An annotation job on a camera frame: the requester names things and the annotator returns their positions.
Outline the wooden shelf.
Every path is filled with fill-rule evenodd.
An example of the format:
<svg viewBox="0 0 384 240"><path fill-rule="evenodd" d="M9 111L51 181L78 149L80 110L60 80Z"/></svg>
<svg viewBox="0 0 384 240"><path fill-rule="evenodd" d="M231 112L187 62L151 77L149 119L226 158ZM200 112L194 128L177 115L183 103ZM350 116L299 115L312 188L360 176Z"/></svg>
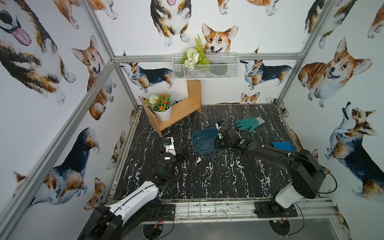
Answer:
<svg viewBox="0 0 384 240"><path fill-rule="evenodd" d="M145 104L143 104L143 109L145 110L152 127L161 138L163 137L162 131L166 128L194 112L202 112L201 81L187 80L187 87L188 98L171 107L171 116L166 122L162 122Z"/></svg>

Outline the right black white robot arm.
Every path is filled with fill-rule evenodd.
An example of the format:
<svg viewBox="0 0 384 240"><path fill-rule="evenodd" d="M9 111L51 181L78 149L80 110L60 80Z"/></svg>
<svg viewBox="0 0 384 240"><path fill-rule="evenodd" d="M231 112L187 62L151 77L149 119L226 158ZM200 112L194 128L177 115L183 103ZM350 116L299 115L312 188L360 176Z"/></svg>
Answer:
<svg viewBox="0 0 384 240"><path fill-rule="evenodd" d="M217 122L216 128L219 137L215 139L215 147L218 150L226 149L236 156L261 160L288 172L291 181L275 195L273 210L286 210L302 199L317 197L326 173L309 151L286 151L242 138L223 121Z"/></svg>

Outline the teal plastic storage box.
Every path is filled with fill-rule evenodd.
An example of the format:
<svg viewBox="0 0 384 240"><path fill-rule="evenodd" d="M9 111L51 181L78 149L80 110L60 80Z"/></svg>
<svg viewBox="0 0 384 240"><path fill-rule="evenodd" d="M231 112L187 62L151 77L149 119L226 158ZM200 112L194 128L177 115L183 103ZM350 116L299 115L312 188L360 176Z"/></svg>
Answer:
<svg viewBox="0 0 384 240"><path fill-rule="evenodd" d="M219 132L216 127L202 129L192 134L193 146L197 155L204 156L225 148L219 143Z"/></svg>

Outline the blue plastic dustpan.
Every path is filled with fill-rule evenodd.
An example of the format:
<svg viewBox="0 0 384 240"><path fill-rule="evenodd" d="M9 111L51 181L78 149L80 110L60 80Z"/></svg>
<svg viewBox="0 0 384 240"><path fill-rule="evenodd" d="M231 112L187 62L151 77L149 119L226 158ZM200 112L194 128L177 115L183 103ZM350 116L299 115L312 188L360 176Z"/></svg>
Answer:
<svg viewBox="0 0 384 240"><path fill-rule="evenodd" d="M295 148L291 142L272 142L274 148L284 150L284 151L293 151L295 152Z"/></svg>

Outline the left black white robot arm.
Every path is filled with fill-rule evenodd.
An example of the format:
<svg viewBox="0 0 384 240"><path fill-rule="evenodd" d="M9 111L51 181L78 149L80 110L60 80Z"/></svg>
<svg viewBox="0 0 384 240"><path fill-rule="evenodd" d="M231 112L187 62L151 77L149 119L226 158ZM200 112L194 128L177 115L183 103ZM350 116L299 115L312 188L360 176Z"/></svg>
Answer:
<svg viewBox="0 0 384 240"><path fill-rule="evenodd" d="M79 240L121 240L161 205L159 193L176 180L176 163L186 160L182 153L162 153L152 174L134 192L112 205L99 205L91 214Z"/></svg>

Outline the green work glove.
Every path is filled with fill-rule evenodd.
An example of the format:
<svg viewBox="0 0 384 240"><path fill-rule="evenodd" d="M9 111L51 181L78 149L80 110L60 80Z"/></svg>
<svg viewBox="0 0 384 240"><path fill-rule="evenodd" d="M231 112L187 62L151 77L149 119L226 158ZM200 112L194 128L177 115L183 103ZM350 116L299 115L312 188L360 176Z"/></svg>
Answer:
<svg viewBox="0 0 384 240"><path fill-rule="evenodd" d="M236 120L236 127L240 131L248 131L249 133L253 133L255 129L265 123L265 120L261 117L257 118L247 118Z"/></svg>

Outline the white pot with flowers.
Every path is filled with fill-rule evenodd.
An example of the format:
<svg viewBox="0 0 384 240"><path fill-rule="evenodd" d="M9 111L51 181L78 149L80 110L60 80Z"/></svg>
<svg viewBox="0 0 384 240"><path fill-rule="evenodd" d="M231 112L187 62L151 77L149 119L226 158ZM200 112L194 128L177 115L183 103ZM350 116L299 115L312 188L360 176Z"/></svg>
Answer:
<svg viewBox="0 0 384 240"><path fill-rule="evenodd" d="M171 119L171 95L166 92L159 95L151 95L148 99L143 101L143 104L149 106L160 121L166 122Z"/></svg>

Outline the green white artificial plant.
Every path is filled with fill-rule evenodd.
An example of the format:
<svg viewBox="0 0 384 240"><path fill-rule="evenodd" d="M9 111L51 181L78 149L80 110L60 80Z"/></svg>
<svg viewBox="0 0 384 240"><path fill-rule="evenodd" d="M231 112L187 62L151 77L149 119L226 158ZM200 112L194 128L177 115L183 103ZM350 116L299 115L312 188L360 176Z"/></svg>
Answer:
<svg viewBox="0 0 384 240"><path fill-rule="evenodd" d="M199 35L195 38L195 47L189 48L186 52L183 53L180 64L184 65L189 70L195 70L199 66L210 64L210 61L204 52L202 39Z"/></svg>

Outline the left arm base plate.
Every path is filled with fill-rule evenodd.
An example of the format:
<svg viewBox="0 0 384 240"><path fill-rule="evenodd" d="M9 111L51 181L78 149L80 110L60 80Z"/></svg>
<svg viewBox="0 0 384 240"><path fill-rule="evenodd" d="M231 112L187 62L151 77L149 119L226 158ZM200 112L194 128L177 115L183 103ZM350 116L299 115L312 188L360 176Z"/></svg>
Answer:
<svg viewBox="0 0 384 240"><path fill-rule="evenodd" d="M147 203L140 208L132 218L141 222L154 222L164 218L175 219L176 205L162 203Z"/></svg>

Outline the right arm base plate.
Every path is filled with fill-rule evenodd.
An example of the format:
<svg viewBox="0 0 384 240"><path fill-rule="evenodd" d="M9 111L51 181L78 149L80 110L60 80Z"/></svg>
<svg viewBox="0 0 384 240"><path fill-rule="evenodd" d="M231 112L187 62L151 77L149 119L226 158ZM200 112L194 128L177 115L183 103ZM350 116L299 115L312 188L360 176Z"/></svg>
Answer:
<svg viewBox="0 0 384 240"><path fill-rule="evenodd" d="M282 218L282 217L297 217L298 213L294 205L288 208L281 207L275 201L254 202L255 214L260 219L264 218Z"/></svg>

